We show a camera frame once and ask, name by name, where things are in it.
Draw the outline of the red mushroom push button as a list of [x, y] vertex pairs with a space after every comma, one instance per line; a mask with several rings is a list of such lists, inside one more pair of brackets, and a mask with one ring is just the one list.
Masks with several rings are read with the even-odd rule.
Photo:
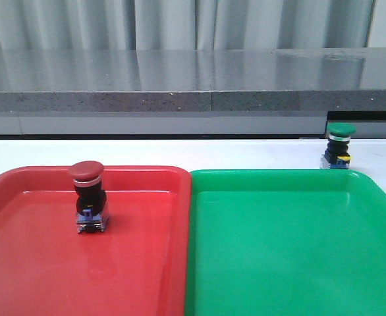
[[102, 188], [104, 166], [97, 161], [82, 161], [69, 167], [76, 201], [77, 232], [105, 232], [109, 219], [107, 194]]

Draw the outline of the green mushroom push button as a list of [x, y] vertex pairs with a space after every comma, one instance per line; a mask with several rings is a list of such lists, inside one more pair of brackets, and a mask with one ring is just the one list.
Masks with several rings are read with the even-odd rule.
[[356, 128], [345, 122], [332, 122], [327, 125], [327, 147], [321, 156], [321, 169], [348, 169], [351, 156], [348, 145]]

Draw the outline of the green plastic tray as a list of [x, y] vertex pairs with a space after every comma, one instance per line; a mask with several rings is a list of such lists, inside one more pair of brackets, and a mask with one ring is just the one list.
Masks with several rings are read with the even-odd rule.
[[348, 170], [192, 173], [186, 315], [386, 315], [386, 194]]

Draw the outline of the grey stone counter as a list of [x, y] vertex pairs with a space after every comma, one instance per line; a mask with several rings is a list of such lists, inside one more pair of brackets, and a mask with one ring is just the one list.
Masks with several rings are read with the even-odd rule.
[[0, 139], [386, 138], [386, 48], [0, 50]]

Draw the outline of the red plastic tray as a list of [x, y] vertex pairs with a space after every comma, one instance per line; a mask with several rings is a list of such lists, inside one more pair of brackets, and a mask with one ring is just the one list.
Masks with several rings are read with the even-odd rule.
[[0, 175], [0, 315], [182, 315], [191, 176], [107, 167], [104, 232], [76, 231], [66, 167]]

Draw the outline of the white pleated curtain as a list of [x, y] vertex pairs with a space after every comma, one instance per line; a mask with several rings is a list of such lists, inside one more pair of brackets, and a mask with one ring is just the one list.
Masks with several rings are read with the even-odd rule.
[[386, 1], [0, 1], [0, 49], [386, 47]]

